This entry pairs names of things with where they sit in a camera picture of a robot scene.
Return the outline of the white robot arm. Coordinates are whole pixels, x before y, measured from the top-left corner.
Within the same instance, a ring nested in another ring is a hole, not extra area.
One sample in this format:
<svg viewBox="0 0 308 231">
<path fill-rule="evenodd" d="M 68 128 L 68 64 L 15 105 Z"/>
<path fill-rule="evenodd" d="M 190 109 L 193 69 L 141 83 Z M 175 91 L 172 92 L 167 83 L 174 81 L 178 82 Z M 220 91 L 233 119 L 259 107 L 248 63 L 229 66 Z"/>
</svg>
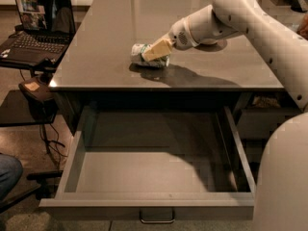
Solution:
<svg viewBox="0 0 308 231">
<path fill-rule="evenodd" d="M 308 231 L 308 52 L 307 40 L 264 12 L 256 0 L 213 0 L 177 21 L 141 55 L 150 62 L 172 49 L 239 32 L 302 111 L 270 136 L 261 159 L 253 231 Z"/>
</svg>

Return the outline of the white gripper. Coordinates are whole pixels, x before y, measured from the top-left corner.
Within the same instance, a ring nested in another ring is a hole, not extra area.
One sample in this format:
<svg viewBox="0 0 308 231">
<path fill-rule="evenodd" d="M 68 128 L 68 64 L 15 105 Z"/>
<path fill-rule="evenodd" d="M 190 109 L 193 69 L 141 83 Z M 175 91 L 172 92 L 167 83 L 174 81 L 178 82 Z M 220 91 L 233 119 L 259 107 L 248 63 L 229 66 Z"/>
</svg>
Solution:
<svg viewBox="0 0 308 231">
<path fill-rule="evenodd" d="M 193 38 L 190 28 L 190 18 L 188 16 L 175 22 L 171 26 L 168 36 L 171 39 L 160 38 L 141 53 L 146 62 L 151 62 L 169 55 L 173 47 L 177 50 L 184 51 L 199 45 Z"/>
</svg>

